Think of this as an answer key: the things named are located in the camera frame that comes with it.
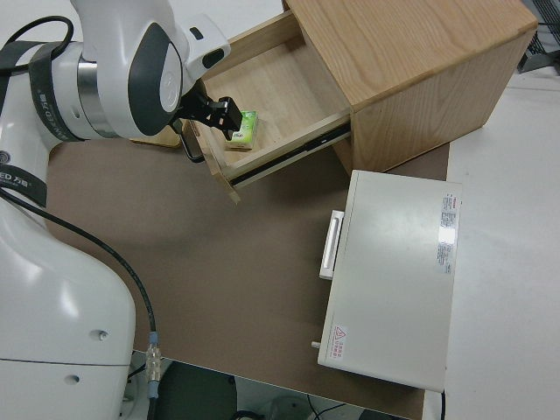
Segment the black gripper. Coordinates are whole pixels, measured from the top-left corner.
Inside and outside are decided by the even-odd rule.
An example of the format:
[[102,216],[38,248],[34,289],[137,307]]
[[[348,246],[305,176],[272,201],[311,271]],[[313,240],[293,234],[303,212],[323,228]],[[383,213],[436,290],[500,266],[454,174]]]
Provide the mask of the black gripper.
[[198,121],[206,126],[218,126],[227,140],[231,140],[242,125],[242,112],[233,98],[225,96],[213,101],[199,91],[182,96],[176,117]]

